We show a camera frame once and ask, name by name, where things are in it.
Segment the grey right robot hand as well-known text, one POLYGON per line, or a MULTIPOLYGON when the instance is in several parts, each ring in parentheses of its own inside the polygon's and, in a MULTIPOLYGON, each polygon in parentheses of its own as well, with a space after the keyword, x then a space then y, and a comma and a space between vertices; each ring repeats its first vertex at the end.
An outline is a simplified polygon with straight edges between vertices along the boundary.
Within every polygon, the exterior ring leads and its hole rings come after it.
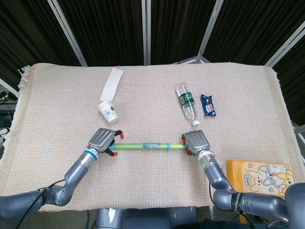
POLYGON ((210 144, 202 130, 194 130, 182 134, 182 143, 187 145, 185 153, 188 156, 198 156, 203 151, 210 150, 210 144))

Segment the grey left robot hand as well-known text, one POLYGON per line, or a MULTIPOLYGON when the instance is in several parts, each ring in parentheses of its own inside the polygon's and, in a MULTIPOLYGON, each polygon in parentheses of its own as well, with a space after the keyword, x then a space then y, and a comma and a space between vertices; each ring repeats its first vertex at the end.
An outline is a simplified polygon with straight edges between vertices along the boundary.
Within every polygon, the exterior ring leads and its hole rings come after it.
POLYGON ((118 135, 121 139, 124 139, 124 134, 121 130, 113 131, 110 129, 100 128, 90 139, 87 148, 95 149, 98 154, 106 153, 111 157, 117 156, 118 153, 111 151, 109 147, 114 144, 115 137, 118 135))

